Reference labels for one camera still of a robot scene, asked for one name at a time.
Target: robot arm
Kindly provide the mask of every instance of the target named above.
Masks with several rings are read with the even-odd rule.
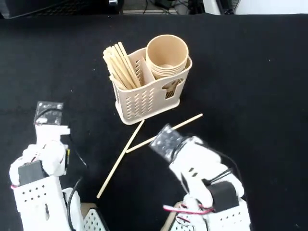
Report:
[[[60,103],[49,102],[40,102],[38,107],[44,105],[62,107]],[[51,117],[54,116],[52,110],[49,112]],[[67,202],[73,189],[62,190],[59,181],[59,176],[66,174],[69,156],[68,146],[61,142],[61,136],[70,134],[70,129],[56,122],[47,122],[48,116],[36,116],[34,124],[37,143],[29,145],[10,167],[11,188],[24,231],[71,230],[67,217]],[[77,192],[73,193],[70,208],[74,230],[84,230]]]
[[[244,195],[242,183],[202,140],[184,138],[166,125],[150,147],[170,163],[169,168],[186,191],[185,208],[174,211],[186,214],[185,217],[190,214],[194,230],[250,230],[247,205],[241,198]]]

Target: wooden chopstick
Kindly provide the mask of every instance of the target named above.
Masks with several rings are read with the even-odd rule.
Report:
[[[200,118],[200,117],[202,117],[202,116],[203,116],[202,113],[201,113],[201,114],[198,114],[198,115],[196,115],[196,116],[194,116],[194,117],[192,117],[192,118],[190,118],[190,119],[188,119],[188,120],[185,120],[184,122],[182,122],[182,123],[180,123],[180,124],[174,126],[172,129],[178,129],[178,128],[180,128],[180,127],[183,127],[184,125],[189,124],[189,123],[193,122],[194,120],[196,120],[196,119],[198,119],[198,118]],[[150,139],[148,139],[148,140],[146,140],[146,141],[143,141],[143,142],[141,142],[140,144],[137,144],[136,146],[134,146],[134,147],[128,149],[128,150],[126,151],[126,153],[130,153],[130,152],[132,152],[132,151],[134,151],[134,150],[136,150],[136,149],[138,149],[138,148],[140,148],[140,147],[142,147],[142,146],[144,146],[144,145],[146,145],[146,144],[152,142],[155,138],[156,138],[156,136],[154,136],[154,137],[152,137],[152,138],[150,138]]]

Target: beige plastic caddy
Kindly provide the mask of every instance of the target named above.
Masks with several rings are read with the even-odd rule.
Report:
[[[155,37],[128,58],[141,87],[123,90],[113,82],[115,107],[123,123],[132,125],[179,105],[193,64],[182,39],[173,35]]]

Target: black table surface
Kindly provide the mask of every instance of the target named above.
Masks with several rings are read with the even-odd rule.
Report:
[[[159,230],[184,191],[148,147],[122,160],[96,194],[136,125],[122,124],[102,51],[128,52],[160,34],[188,44],[193,67],[179,107],[146,120],[137,144],[166,123],[204,116],[179,129],[238,164],[257,231],[307,230],[308,16],[75,16],[0,20],[0,223],[21,230],[9,167],[35,143],[37,101],[64,102],[73,139],[90,169],[78,190],[111,231]],[[76,155],[62,186],[83,166]]]

